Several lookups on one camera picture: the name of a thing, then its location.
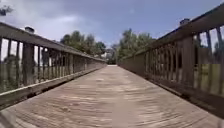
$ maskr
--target foliage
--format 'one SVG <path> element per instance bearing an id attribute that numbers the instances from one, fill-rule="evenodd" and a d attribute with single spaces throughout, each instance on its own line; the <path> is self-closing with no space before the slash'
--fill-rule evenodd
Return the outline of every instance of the foliage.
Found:
<path id="1" fill-rule="evenodd" d="M 95 48 L 94 49 L 95 54 L 98 55 L 99 57 L 101 57 L 101 55 L 106 52 L 106 46 L 103 42 L 97 42 L 94 48 Z"/>
<path id="2" fill-rule="evenodd" d="M 103 42 L 96 42 L 95 37 L 89 34 L 85 37 L 79 31 L 74 31 L 71 35 L 66 34 L 60 41 L 62 44 L 73 47 L 89 55 L 101 57 L 105 53 L 106 46 Z"/>
<path id="3" fill-rule="evenodd" d="M 118 44 L 113 44 L 111 48 L 107 49 L 107 63 L 108 64 L 116 64 L 117 61 L 117 51 L 119 49 Z"/>
<path id="4" fill-rule="evenodd" d="M 149 43 L 155 41 L 149 33 L 133 33 L 132 29 L 125 30 L 119 42 L 118 59 L 135 54 Z"/>
<path id="5" fill-rule="evenodd" d="M 0 8 L 0 16 L 6 16 L 7 13 L 10 13 L 12 11 L 13 9 L 10 6 L 4 5 Z"/>

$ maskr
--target blue sky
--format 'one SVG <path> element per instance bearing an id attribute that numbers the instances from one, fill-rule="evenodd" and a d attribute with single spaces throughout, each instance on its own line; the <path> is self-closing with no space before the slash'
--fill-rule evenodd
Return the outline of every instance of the blue sky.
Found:
<path id="1" fill-rule="evenodd" d="M 117 43 L 125 29 L 158 38 L 176 29 L 184 18 L 195 18 L 223 0 L 2 0 L 14 8 L 1 22 L 32 26 L 48 39 L 60 40 L 79 30 L 94 34 L 107 46 Z"/>

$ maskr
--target wooden boardwalk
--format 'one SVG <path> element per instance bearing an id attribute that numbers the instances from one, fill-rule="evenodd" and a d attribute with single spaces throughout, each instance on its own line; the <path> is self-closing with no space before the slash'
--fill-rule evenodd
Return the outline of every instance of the wooden boardwalk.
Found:
<path id="1" fill-rule="evenodd" d="M 222 120 L 117 66 L 7 108 L 0 128 L 222 128 Z"/>

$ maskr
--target wooden railing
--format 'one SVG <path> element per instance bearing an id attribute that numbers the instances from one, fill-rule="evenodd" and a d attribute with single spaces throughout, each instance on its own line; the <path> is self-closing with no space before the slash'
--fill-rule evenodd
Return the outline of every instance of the wooden railing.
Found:
<path id="1" fill-rule="evenodd" d="M 104 60 L 0 23 L 0 108 L 105 65 Z"/>
<path id="2" fill-rule="evenodd" d="M 118 65 L 224 117 L 223 15 L 224 4 L 192 21 L 185 19 Z"/>

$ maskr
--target white cloud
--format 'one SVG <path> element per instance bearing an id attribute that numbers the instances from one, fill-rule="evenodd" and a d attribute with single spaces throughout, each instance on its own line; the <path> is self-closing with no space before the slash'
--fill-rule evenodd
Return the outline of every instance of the white cloud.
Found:
<path id="1" fill-rule="evenodd" d="M 63 1 L 53 0 L 3 0 L 13 12 L 0 17 L 1 22 L 24 28 L 30 26 L 35 33 L 51 40 L 60 40 L 66 33 L 79 30 L 84 34 L 93 33 L 98 27 L 94 21 L 66 12 Z"/>

